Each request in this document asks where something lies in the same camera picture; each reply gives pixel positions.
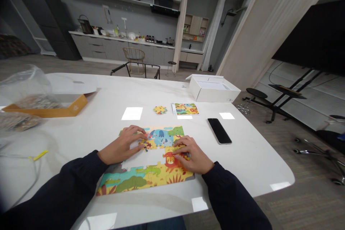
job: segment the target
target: dark sleeve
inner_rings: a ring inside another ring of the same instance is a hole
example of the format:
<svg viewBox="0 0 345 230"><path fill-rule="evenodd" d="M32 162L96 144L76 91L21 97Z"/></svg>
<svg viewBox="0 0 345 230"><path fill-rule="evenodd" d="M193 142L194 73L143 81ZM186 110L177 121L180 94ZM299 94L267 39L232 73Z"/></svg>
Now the dark sleeve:
<svg viewBox="0 0 345 230"><path fill-rule="evenodd" d="M31 199L1 216L3 229L70 229L107 168L97 150L68 162Z"/></svg>
<svg viewBox="0 0 345 230"><path fill-rule="evenodd" d="M218 162L202 178L222 229L272 229L266 215L235 175Z"/></svg>

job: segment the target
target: black screen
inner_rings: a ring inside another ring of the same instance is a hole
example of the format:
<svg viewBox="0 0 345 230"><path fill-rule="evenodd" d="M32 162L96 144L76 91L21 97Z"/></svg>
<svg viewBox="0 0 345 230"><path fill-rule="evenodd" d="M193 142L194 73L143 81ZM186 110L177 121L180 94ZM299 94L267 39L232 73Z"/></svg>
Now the black screen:
<svg viewBox="0 0 345 230"><path fill-rule="evenodd" d="M220 144L232 143L218 119L207 119Z"/></svg>
<svg viewBox="0 0 345 230"><path fill-rule="evenodd" d="M272 58L345 76L345 0L311 6Z"/></svg>

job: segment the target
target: phone screen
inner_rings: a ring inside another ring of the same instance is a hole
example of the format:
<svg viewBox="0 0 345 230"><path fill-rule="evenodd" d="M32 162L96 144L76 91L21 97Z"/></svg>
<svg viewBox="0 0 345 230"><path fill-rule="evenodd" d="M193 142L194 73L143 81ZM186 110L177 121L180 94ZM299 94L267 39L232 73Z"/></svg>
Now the phone screen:
<svg viewBox="0 0 345 230"><path fill-rule="evenodd" d="M227 135L227 133L225 132L222 124L220 124L218 119L207 119L208 123L210 124L213 132L215 133L218 142L220 144L230 144L232 143L231 139L229 138L229 136Z"/></svg>

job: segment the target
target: gray floor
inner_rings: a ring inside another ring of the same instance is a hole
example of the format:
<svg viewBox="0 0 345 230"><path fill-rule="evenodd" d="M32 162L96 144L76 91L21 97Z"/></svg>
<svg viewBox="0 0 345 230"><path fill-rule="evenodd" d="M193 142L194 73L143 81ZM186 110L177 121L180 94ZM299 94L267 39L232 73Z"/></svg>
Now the gray floor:
<svg viewBox="0 0 345 230"><path fill-rule="evenodd" d="M0 80L18 71L24 64L34 64L45 73L104 75L117 67L111 64L64 61L55 57L31 55L0 60ZM150 73L150 78L153 78L154 73L155 71ZM188 75L196 71L181 69L174 78L166 77L165 73L166 71L161 73L161 79L185 81ZM118 71L116 75L128 76L125 69ZM234 103L242 103L243 96L248 96L248 94L242 92ZM293 141L295 137L309 139L320 147L326 148L324 143L297 121L283 121L282 116L277 115L276 121L268 125L264 121L270 118L270 110L255 103L251 103L249 107L252 113L247 119L285 160L296 179L295 184L288 188L255 198L269 218L273 229L343 230L345 228L345 186L336 186L329 180L339 177L331 162L323 157L297 155L292 151L294 148L311 149L305 144L295 143ZM184 219L188 230L220 229L212 210L186 215Z"/></svg>

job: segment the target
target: black refrigerator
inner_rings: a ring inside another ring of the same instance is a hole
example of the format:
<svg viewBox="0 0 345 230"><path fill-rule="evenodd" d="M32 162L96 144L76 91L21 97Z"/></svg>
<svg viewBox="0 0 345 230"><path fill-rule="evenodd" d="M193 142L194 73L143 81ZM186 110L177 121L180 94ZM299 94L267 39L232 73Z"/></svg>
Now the black refrigerator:
<svg viewBox="0 0 345 230"><path fill-rule="evenodd" d="M61 0L23 0L23 2L58 58L64 60L81 58L68 32L74 31L75 25Z"/></svg>

